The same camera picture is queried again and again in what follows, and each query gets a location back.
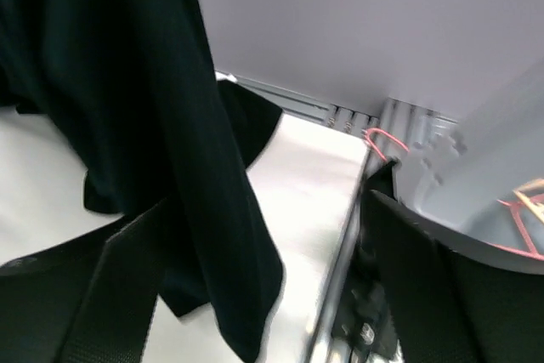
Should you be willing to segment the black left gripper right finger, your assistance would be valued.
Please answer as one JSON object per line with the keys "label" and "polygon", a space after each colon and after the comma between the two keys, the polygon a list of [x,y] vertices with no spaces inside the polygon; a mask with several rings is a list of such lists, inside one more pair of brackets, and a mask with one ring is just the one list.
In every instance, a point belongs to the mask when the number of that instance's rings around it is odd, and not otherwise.
{"label": "black left gripper right finger", "polygon": [[543,263],[436,224],[394,198],[396,161],[361,221],[406,362],[541,362]]}

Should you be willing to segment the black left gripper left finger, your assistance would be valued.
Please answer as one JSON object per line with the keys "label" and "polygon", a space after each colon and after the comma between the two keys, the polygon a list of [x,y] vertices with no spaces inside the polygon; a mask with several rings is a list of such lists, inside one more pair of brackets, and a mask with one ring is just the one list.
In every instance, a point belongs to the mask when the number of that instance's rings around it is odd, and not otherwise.
{"label": "black left gripper left finger", "polygon": [[139,362],[165,272],[168,203],[1,267],[3,362]]}

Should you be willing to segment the black t shirt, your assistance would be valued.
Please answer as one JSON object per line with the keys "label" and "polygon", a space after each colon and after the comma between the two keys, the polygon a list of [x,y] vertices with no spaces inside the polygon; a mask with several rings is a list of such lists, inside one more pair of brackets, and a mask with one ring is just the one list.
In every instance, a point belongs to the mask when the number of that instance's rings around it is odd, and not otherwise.
{"label": "black t shirt", "polygon": [[284,273],[247,169],[282,110],[216,78],[199,0],[1,0],[1,104],[65,136],[88,210],[134,216],[171,196],[161,297],[179,317],[212,305],[257,360]]}

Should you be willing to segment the beige hanger on floor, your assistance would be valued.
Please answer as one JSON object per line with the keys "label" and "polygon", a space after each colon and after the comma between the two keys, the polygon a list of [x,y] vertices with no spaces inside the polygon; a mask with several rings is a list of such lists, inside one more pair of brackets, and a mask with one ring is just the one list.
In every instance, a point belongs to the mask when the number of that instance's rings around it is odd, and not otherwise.
{"label": "beige hanger on floor", "polygon": [[536,196],[529,196],[533,190],[543,190],[543,179],[534,179],[522,184],[513,190],[513,194],[543,224],[543,203]]}

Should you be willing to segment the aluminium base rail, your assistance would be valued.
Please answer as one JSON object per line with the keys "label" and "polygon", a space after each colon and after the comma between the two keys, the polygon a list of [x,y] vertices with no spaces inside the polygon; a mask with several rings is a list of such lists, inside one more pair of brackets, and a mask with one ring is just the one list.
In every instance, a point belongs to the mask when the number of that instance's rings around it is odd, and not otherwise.
{"label": "aluminium base rail", "polygon": [[267,146],[248,169],[285,269],[265,333],[262,362],[339,361],[331,329],[359,230],[356,195],[380,155],[443,133],[436,111],[388,99],[380,116],[218,73],[282,109]]}

